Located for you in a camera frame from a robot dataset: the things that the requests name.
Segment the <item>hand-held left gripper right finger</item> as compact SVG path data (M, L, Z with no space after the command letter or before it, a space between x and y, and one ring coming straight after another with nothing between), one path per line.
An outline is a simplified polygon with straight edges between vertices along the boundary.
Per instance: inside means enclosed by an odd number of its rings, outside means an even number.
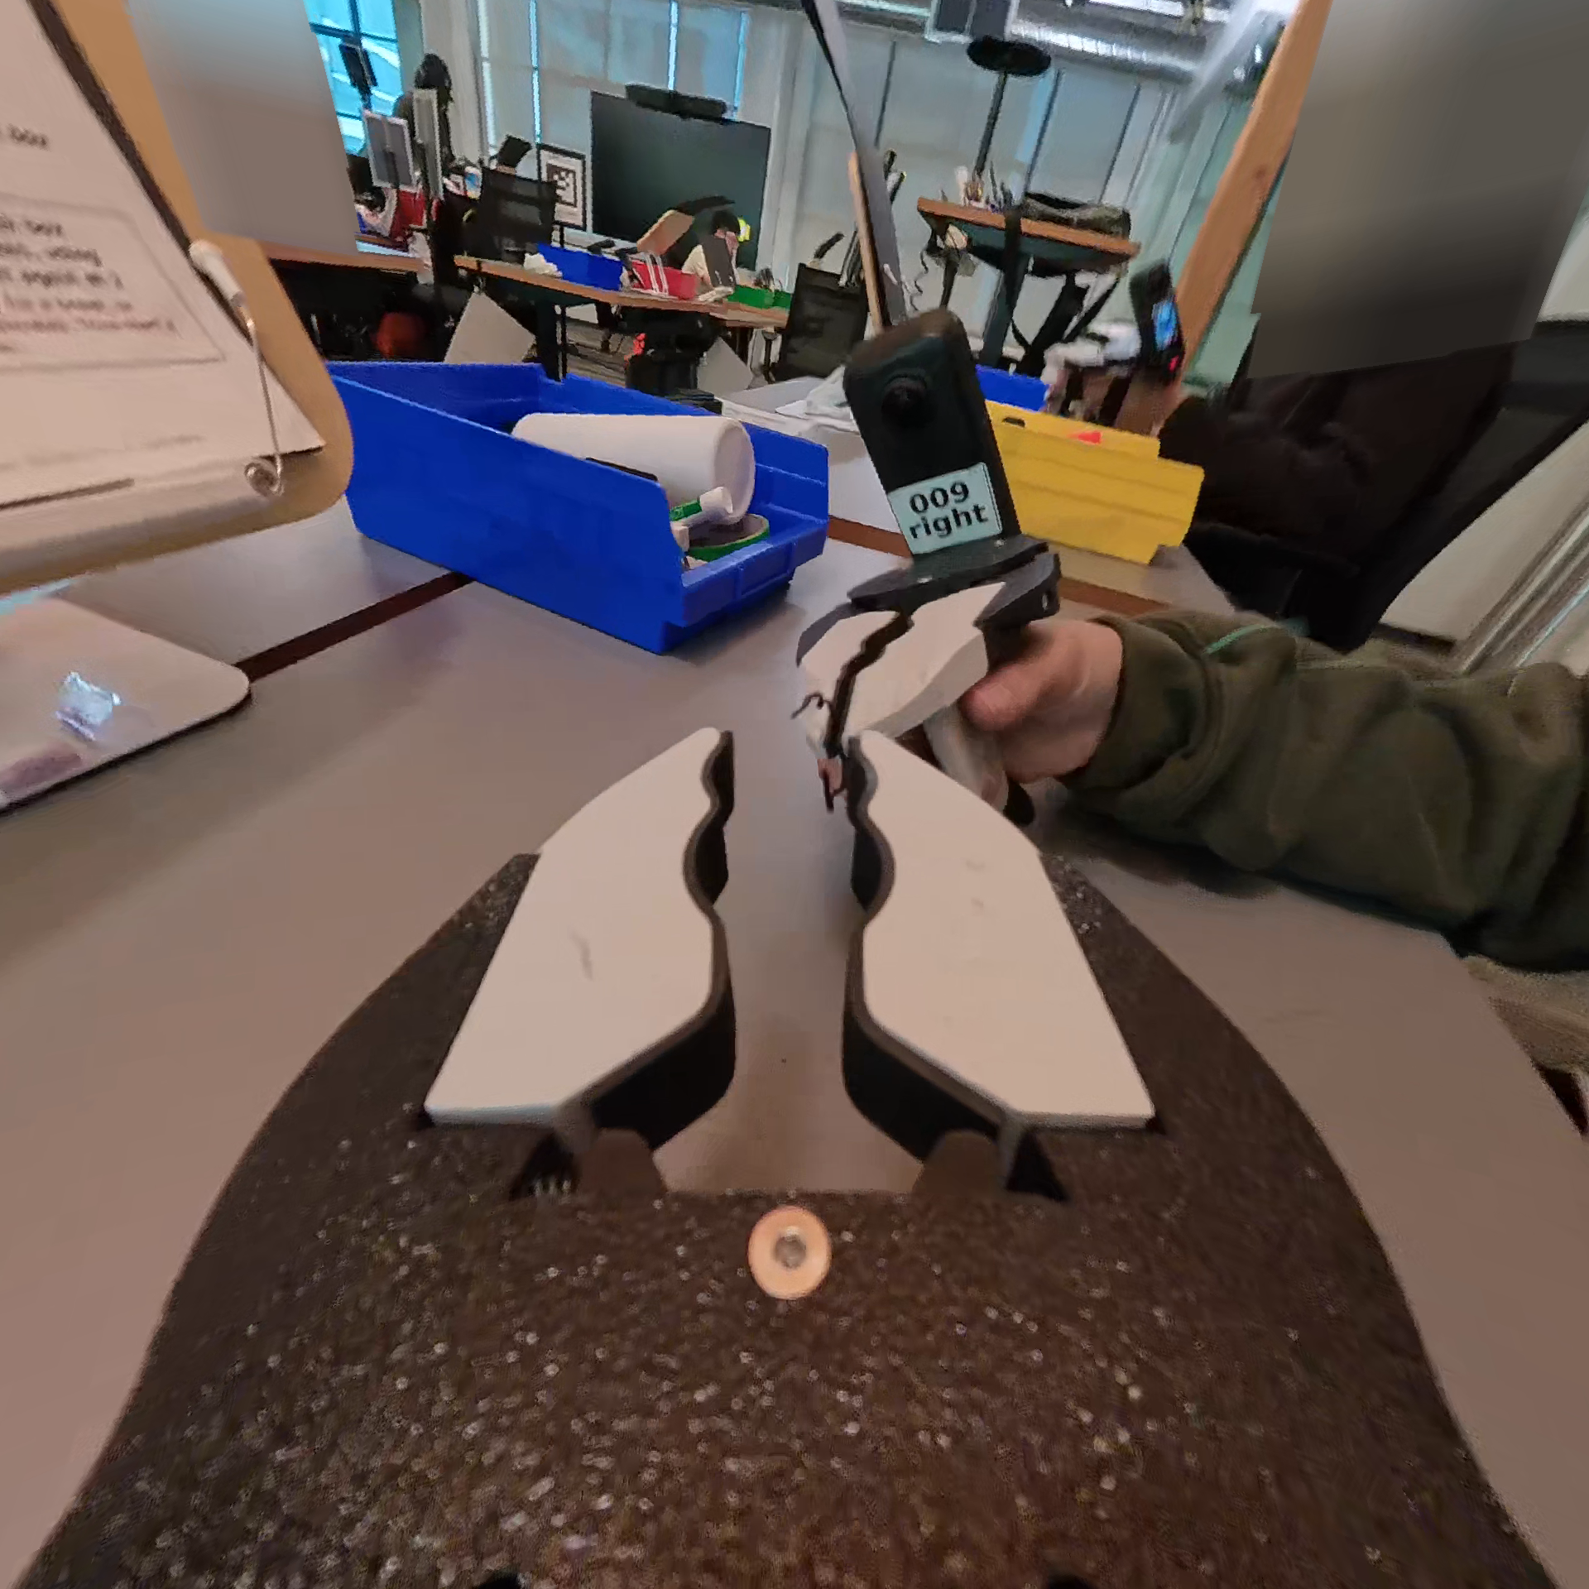
M875 730L849 749L841 1076L904 1148L976 1131L1142 1129L1146 1084L1034 844Z

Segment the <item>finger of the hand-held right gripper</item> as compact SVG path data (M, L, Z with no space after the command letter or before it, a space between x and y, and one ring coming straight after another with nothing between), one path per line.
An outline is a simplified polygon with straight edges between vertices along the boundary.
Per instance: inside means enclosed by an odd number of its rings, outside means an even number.
M798 726L821 764L841 764L847 743L896 707L883 668L898 617L843 605L800 636Z
M868 730L898 740L936 711L955 707L991 670L979 619L1000 590L998 583L968 586L911 613L862 609L849 601L847 617L875 620L874 637L883 636L887 620L904 620L904 628L883 637L875 658L858 662L853 673L847 743Z

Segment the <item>person's right hand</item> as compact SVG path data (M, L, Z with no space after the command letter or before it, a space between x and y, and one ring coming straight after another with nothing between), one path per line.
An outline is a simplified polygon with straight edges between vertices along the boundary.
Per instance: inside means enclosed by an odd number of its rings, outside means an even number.
M1121 636L1106 624L1048 619L964 696L966 723L985 734L1015 783L1063 779L1099 751L1116 713Z

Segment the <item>black mesh chair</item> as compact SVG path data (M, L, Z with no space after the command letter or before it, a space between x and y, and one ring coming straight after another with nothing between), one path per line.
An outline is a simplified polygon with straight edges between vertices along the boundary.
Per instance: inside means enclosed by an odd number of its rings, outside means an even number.
M775 384L800 378L826 378L847 361L866 339L868 299L858 282L802 263L781 331L779 356L771 367Z

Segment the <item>green tape roll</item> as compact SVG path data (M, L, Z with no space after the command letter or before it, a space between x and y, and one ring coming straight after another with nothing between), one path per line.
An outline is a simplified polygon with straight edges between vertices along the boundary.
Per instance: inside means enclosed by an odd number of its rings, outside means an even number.
M730 494L724 488L715 488L667 511L667 526L686 569L713 564L768 537L766 516L749 511L732 518L728 514L730 507Z

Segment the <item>yellow plastic bin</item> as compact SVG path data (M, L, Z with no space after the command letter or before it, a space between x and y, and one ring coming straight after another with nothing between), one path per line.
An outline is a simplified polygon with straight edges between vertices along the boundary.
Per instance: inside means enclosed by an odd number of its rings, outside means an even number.
M1201 467L1125 429L1004 403L987 403L987 414L1023 533L1135 566L1184 543Z

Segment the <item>wooden standing desk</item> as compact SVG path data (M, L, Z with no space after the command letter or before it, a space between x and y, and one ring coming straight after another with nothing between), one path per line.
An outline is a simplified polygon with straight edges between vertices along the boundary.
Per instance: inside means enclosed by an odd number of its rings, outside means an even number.
M940 308L949 306L962 259L995 269L998 280L981 329L979 361L1023 374L1040 374L1049 346L1091 325L1112 284L1138 257L1138 246L1123 234L1032 217L1019 204L995 212L921 197L917 214L940 250ZM1061 289L1038 333L1021 339L1014 314L1032 276L1061 280Z

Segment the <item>white paper roll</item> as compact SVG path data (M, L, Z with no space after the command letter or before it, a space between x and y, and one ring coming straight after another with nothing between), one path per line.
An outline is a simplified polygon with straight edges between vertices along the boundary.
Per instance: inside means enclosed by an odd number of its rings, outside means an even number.
M751 511L756 458L743 424L707 410L524 414L508 433L571 458L620 467L662 486L681 513L696 505L732 524Z

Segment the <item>blue plastic bin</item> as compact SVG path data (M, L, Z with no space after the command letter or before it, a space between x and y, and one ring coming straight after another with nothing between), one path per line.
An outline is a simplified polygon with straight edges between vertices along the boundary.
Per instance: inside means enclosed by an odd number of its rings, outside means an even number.
M686 569L648 477L516 441L524 414L690 410L535 363L329 363L350 422L346 501L376 543L664 654L737 619L821 556L828 454L745 424L762 543Z

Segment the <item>large black screen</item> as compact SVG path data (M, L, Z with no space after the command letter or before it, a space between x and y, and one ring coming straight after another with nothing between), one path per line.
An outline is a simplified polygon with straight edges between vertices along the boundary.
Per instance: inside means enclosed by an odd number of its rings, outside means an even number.
M770 129L682 115L618 93L588 96L588 229L637 244L665 212L700 200L709 219L730 210L747 227L739 269L762 265Z

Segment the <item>black round-top stand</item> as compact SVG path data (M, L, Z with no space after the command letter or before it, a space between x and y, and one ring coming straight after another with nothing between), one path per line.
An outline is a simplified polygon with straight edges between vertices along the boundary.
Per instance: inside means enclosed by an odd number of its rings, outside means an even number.
M966 42L966 60L995 79L974 165L970 166L970 174L964 182L964 197L970 199L974 206L987 206L989 155L998 129L1006 89L1012 81L1042 77L1051 68L1053 59L1040 45L995 34L979 34Z

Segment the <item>white stand base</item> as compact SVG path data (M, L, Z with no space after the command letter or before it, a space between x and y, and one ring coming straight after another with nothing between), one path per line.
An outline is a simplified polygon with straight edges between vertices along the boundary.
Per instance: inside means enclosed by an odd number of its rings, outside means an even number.
M68 671L107 685L124 698L124 724L107 743L62 730L54 692ZM128 760L236 711L249 700L247 677L227 662L58 598L9 609L1 619L1 766L34 749L71 755L47 793Z

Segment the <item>small clear plastic wrapper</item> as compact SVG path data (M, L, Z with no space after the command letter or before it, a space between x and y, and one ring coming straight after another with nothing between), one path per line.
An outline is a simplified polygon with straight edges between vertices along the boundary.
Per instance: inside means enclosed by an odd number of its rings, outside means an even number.
M54 692L54 721L79 741L107 743L124 724L124 698L115 688L68 671Z

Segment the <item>wooden clipboard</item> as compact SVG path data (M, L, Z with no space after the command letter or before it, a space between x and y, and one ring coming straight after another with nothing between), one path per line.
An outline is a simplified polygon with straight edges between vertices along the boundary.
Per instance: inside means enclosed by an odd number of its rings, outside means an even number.
M3 596L312 514L351 469L325 357L268 246L351 257L344 144L298 4L34 4L109 112L193 267L244 329L264 405L278 382L321 437L41 501L1 501Z

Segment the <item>printed instruction sheet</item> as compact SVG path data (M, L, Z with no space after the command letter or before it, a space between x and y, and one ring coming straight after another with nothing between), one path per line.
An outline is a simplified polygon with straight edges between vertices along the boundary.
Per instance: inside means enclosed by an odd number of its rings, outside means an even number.
M1 6L1 501L321 437L193 267L34 4Z

